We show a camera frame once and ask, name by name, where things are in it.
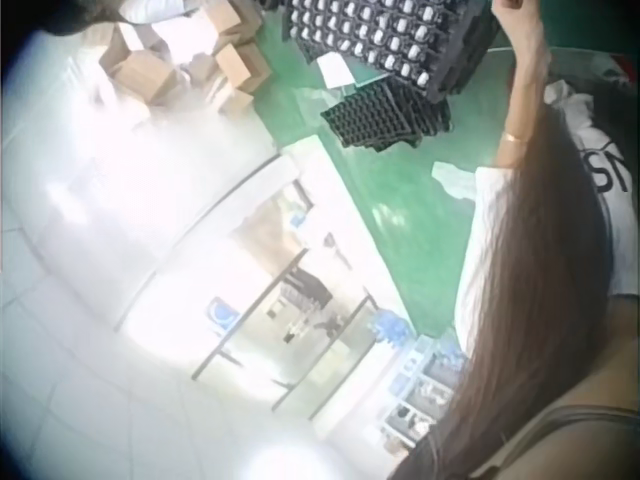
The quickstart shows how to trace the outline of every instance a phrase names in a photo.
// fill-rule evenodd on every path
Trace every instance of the white shirt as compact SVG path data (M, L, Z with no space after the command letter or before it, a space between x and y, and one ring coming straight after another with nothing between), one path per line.
M603 200L613 246L611 295L638 295L638 221L633 210L631 174L618 148L592 122L593 99L578 95L564 82L545 90L545 102L561 109L585 165ZM476 209L455 305L455 328L462 350L471 356L480 302L489 270L492 233L506 211L502 194L513 172L502 168L478 168Z

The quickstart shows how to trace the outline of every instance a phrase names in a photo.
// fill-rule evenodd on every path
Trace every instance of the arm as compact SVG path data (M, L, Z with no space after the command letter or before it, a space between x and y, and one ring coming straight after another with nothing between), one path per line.
M513 168L524 156L535 129L550 56L540 20L539 0L522 0L520 8L514 7L513 0L494 0L493 12L516 55L509 111L495 166Z

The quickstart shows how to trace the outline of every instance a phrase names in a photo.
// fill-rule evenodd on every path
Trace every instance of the hand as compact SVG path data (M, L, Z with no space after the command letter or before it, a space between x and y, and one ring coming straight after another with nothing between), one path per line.
M509 37L518 62L547 56L540 0L493 0L491 9Z

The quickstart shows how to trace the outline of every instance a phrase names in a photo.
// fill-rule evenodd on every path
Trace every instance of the paper sheet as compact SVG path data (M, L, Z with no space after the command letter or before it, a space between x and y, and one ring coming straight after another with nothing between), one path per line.
M317 62L327 88L338 88L355 83L351 70L339 53L329 52L318 58Z

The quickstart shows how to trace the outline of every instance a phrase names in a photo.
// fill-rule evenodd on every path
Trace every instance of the shoulder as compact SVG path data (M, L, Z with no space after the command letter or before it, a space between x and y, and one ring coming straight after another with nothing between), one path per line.
M552 433L496 480L633 479L640 474L637 430L582 422Z

